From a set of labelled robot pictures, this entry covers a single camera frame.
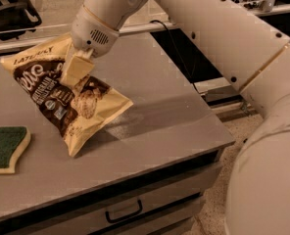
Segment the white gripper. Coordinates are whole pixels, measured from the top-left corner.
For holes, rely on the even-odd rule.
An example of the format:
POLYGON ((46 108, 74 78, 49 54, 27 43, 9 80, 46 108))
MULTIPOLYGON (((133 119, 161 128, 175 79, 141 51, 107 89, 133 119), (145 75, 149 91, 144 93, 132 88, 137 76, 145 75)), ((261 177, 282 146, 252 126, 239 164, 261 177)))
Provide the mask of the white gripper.
POLYGON ((67 53, 60 78, 60 83, 68 87, 76 86, 93 70, 91 56, 98 58, 107 54, 119 38, 119 32, 82 5, 72 23, 71 36, 74 47, 67 53))

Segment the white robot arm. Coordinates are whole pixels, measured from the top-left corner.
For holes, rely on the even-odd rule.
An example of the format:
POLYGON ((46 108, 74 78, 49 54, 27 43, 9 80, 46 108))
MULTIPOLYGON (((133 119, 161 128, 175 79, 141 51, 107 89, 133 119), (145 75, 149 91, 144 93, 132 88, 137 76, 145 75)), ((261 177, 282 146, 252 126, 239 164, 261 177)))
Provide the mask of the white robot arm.
MULTIPOLYGON (((105 55, 147 1, 84 0, 74 47, 105 55)), ((230 0, 155 1, 264 119, 231 172, 226 235, 290 235, 290 37, 230 0)))

